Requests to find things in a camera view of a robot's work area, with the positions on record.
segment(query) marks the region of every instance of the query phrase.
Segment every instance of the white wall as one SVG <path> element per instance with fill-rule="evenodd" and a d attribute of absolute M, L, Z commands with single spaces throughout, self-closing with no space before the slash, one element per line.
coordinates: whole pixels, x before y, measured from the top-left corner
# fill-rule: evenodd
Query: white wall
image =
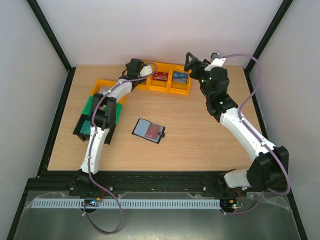
<path fill-rule="evenodd" d="M 25 0 L 0 4 L 0 239 L 35 177 L 67 72 Z"/>
<path fill-rule="evenodd" d="M 320 2 L 294 1 L 260 58 L 267 132 L 289 150 L 289 176 L 308 239 L 319 239 Z M 252 78 L 257 81 L 257 68 Z"/>
<path fill-rule="evenodd" d="M 38 0 L 72 66 L 253 54 L 282 0 Z M 245 58 L 228 65 L 246 66 Z"/>

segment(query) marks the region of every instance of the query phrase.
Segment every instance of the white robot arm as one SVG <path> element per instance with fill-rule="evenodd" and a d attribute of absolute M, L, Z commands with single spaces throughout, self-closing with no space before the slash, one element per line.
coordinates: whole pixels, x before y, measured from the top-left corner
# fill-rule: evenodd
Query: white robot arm
<path fill-rule="evenodd" d="M 105 110 L 98 110 L 96 112 L 96 115 L 94 116 L 96 126 L 93 126 L 91 123 L 89 143 L 85 153 L 84 160 L 81 165 L 82 172 L 89 173 L 89 158 L 90 172 L 96 174 L 99 171 L 100 156 L 105 143 L 105 139 L 107 135 L 110 133 L 111 127 L 115 125 L 116 104 L 126 94 L 130 93 L 139 83 L 145 81 L 145 79 L 142 79 L 137 82 L 131 82 L 130 78 L 143 78 L 153 72 L 153 69 L 150 65 L 143 66 L 143 63 L 141 65 L 142 61 L 140 61 L 141 60 L 139 59 L 131 59 L 131 62 L 126 65 L 128 71 L 127 75 L 121 76 L 118 82 L 110 90 L 103 93 L 96 93 L 93 96 L 93 99 L 95 99 L 95 101 L 92 100 L 92 112 L 97 107 L 97 105 L 99 105 L 98 107 L 103 107 L 104 105 L 108 107 L 106 107 Z M 105 95 L 107 95 L 107 97 L 103 101 L 100 101 Z"/>
<path fill-rule="evenodd" d="M 283 171 L 267 148 L 280 159 L 286 171 L 289 153 L 285 147 L 276 147 L 263 137 L 245 116 L 239 116 L 238 105 L 227 94 L 228 73 L 222 68 L 225 60 L 219 52 L 211 55 L 211 61 L 200 61 L 188 52 L 184 71 L 191 70 L 189 76 L 199 81 L 209 114 L 229 129 L 253 162 L 249 169 L 235 169 L 224 174 L 225 188 L 244 187 L 261 192 L 285 180 Z"/>

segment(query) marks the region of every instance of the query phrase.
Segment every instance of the black aluminum frame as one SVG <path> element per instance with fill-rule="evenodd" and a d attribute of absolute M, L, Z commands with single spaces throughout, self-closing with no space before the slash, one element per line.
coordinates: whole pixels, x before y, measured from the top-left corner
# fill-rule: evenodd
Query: black aluminum frame
<path fill-rule="evenodd" d="M 47 143 L 43 152 L 43 156 L 39 165 L 39 169 L 35 178 L 29 178 L 24 189 L 23 195 L 21 197 L 20 203 L 18 205 L 13 223 L 11 225 L 10 232 L 8 234 L 7 240 L 12 240 L 15 237 L 15 233 L 19 224 L 21 214 L 23 212 L 27 196 L 29 191 L 69 191 L 70 188 L 67 183 L 72 182 L 75 178 L 76 171 L 48 171 L 48 164 L 52 154 L 52 150 L 55 144 L 55 140 L 58 134 L 61 118 L 65 109 L 65 105 L 68 99 L 69 91 L 73 81 L 73 77 L 76 71 L 76 67 L 71 67 L 66 55 L 64 54 L 54 32 L 52 31 L 45 15 L 43 14 L 40 6 L 36 0 L 26 0 L 34 15 L 38 19 L 40 25 L 42 26 L 45 34 L 50 40 L 53 48 L 55 49 L 57 55 L 59 56 L 61 62 L 63 63 L 65 69 L 68 71 L 67 78 L 63 87 L 63 91 L 60 97 L 60 101 L 53 119 L 51 130 L 47 139 Z M 262 54 L 264 48 L 268 44 L 270 38 L 275 32 L 277 26 L 281 22 L 288 8 L 290 7 L 293 0 L 284 0 L 280 5 L 277 13 L 275 14 L 271 24 L 269 25 L 267 31 L 265 32 L 263 38 L 261 39 L 257 49 L 255 50 L 253 56 L 259 58 Z M 253 69 L 255 62 L 250 60 L 248 65 L 244 70 L 244 74 L 247 80 L 247 84 L 250 92 L 253 91 L 252 81 L 250 79 L 250 72 Z M 256 96 L 252 98 L 254 109 L 260 124 L 261 132 L 264 137 L 268 138 L 266 127 L 263 121 L 262 114 L 258 105 Z M 219 177 L 219 171 L 210 172 L 109 172 L 100 171 L 99 178 L 104 181 L 106 186 L 113 187 L 115 192 L 126 192 L 126 191 L 161 191 L 166 189 L 172 192 L 202 192 L 205 196 L 212 196 L 213 191 L 203 191 L 203 187 L 210 186 L 213 180 Z M 277 186 L 279 191 L 283 191 L 286 188 L 285 184 L 280 184 Z M 290 192 L 288 195 L 288 200 L 290 207 L 293 211 L 293 216 L 298 228 L 301 239 L 306 240 L 307 235 L 302 224 L 295 198 Z"/>

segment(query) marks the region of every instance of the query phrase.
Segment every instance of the purple cable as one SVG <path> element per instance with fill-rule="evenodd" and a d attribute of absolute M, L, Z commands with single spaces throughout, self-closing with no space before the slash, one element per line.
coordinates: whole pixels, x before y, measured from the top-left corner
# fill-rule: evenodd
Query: purple cable
<path fill-rule="evenodd" d="M 261 202 L 263 196 L 264 196 L 264 192 L 262 191 L 262 192 L 261 192 L 261 195 L 260 195 L 258 201 L 255 203 L 255 205 L 253 205 L 253 207 L 251 207 L 251 208 L 249 208 L 249 209 L 247 209 L 247 210 L 245 210 L 245 211 L 240 211 L 240 212 L 225 212 L 222 208 L 220 208 L 220 209 L 221 209 L 221 211 L 223 212 L 224 215 L 240 215 L 240 214 L 246 214 L 246 213 L 251 212 L 253 209 L 255 209 L 255 208 L 259 205 L 259 203 Z"/>
<path fill-rule="evenodd" d="M 259 68 L 258 82 L 257 82 L 255 88 L 253 89 L 253 91 L 250 94 L 250 96 L 246 100 L 244 100 L 244 102 L 239 107 L 238 116 L 239 116 L 239 118 L 241 120 L 242 119 L 242 110 L 243 110 L 245 104 L 253 97 L 253 95 L 257 92 L 257 90 L 258 90 L 258 88 L 260 86 L 260 82 L 261 82 L 261 78 L 262 78 L 261 77 L 262 76 L 262 68 L 261 68 L 261 65 L 260 65 L 259 61 L 254 56 L 251 56 L 251 55 L 246 54 L 246 53 L 238 53 L 238 54 L 226 55 L 226 56 L 223 56 L 222 58 L 232 58 L 232 57 L 247 57 L 247 58 L 250 58 L 250 59 L 252 59 L 253 61 L 256 62 L 257 66 Z M 255 133 L 255 131 L 245 121 L 242 121 L 242 123 L 255 136 L 255 138 L 260 143 L 263 142 L 263 140 Z M 282 170 L 282 172 L 284 174 L 284 177 L 285 177 L 285 180 L 286 180 L 286 183 L 287 183 L 287 188 L 286 188 L 286 190 L 284 192 L 275 191 L 275 190 L 273 190 L 271 188 L 268 188 L 268 190 L 270 192 L 278 194 L 278 195 L 282 195 L 282 196 L 287 195 L 290 192 L 290 189 L 291 189 L 291 181 L 289 179 L 288 173 L 287 173 L 285 167 L 283 166 L 283 164 L 281 163 L 280 159 L 272 151 L 272 149 L 270 149 L 270 147 L 268 147 L 266 144 L 263 145 L 263 146 L 269 151 L 269 153 L 274 157 L 275 161 L 278 163 L 280 169 Z"/>
<path fill-rule="evenodd" d="M 104 234 L 104 235 L 110 235 L 110 234 L 114 234 L 116 233 L 117 231 L 119 231 L 119 229 L 121 228 L 122 224 L 123 224 L 123 221 L 124 221 L 124 213 L 123 213 L 123 210 L 121 208 L 121 204 L 119 202 L 119 200 L 117 199 L 117 197 L 111 192 L 109 191 L 108 189 L 106 189 L 105 187 L 101 186 L 100 184 L 98 184 L 92 177 L 92 174 L 91 174 L 91 170 L 90 170 L 90 159 L 91 159 L 91 151 L 92 151 L 92 147 L 93 147 L 93 144 L 94 144 L 94 141 L 95 141 L 95 138 L 96 138 L 96 132 L 98 130 L 98 127 L 97 125 L 95 124 L 95 117 L 96 117 L 96 114 L 97 114 L 97 111 L 98 111 L 98 108 L 100 106 L 100 104 L 102 103 L 102 101 L 110 94 L 112 93 L 112 91 L 114 91 L 115 89 L 117 89 L 122 83 L 128 83 L 128 82 L 135 82 L 135 81 L 140 81 L 140 80 L 143 80 L 143 79 L 146 79 L 150 76 L 152 76 L 153 74 L 155 74 L 155 72 L 157 71 L 157 65 L 153 62 L 150 62 L 148 64 L 146 64 L 145 66 L 147 65 L 154 65 L 155 68 L 154 70 L 147 76 L 143 76 L 143 77 L 140 77 L 140 78 L 137 78 L 137 79 L 133 79 L 133 80 L 123 80 L 121 83 L 117 83 L 116 85 L 114 85 L 110 91 L 107 91 L 105 93 L 105 95 L 103 95 L 103 97 L 100 99 L 100 101 L 98 102 L 98 104 L 96 105 L 93 113 L 92 113 L 92 119 L 91 119 L 91 123 L 92 125 L 94 126 L 94 133 L 92 135 L 92 141 L 91 141 L 91 144 L 90 144 L 90 147 L 89 147 L 89 151 L 88 151 L 88 174 L 89 174 L 89 178 L 91 180 L 91 182 L 96 185 L 98 188 L 102 189 L 103 191 L 105 191 L 106 193 L 108 193 L 115 201 L 116 203 L 118 204 L 119 206 L 119 210 L 120 210 L 120 221 L 119 221 L 119 224 L 117 225 L 117 227 L 113 230 L 113 231 L 104 231 L 102 230 L 101 228 L 97 227 L 93 222 L 92 220 L 89 218 L 88 214 L 86 213 L 86 205 L 84 205 L 83 207 L 83 214 L 86 216 L 86 218 L 89 220 L 91 226 L 99 233 L 101 234 Z"/>

